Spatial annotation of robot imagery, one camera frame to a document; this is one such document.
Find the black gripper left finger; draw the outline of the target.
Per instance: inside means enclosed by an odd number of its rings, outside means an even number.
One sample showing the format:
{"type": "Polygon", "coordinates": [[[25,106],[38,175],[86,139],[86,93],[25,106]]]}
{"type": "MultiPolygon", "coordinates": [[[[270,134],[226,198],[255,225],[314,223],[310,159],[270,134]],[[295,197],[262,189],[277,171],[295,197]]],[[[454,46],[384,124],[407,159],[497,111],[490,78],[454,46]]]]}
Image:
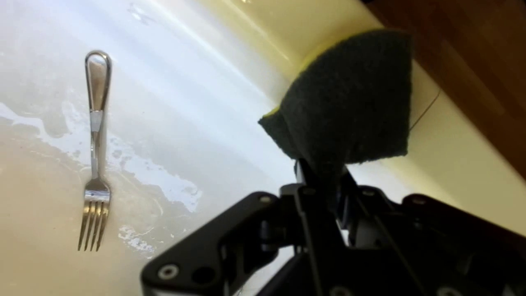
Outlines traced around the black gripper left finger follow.
{"type": "Polygon", "coordinates": [[[232,296],[283,246],[295,256],[264,294],[306,291],[329,296],[347,287],[346,245],[323,195],[288,184],[280,195],[252,192],[155,256],[140,274],[145,296],[232,296]]]}

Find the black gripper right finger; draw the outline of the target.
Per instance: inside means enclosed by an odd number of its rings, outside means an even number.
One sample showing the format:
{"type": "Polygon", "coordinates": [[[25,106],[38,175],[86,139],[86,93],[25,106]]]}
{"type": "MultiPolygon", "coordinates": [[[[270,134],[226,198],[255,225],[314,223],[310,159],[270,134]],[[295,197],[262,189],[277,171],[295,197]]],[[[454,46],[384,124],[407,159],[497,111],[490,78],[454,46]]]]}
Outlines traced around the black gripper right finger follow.
{"type": "Polygon", "coordinates": [[[356,249],[395,256],[421,296],[526,296],[526,240],[425,194],[400,203],[342,177],[342,223],[356,249]]]}

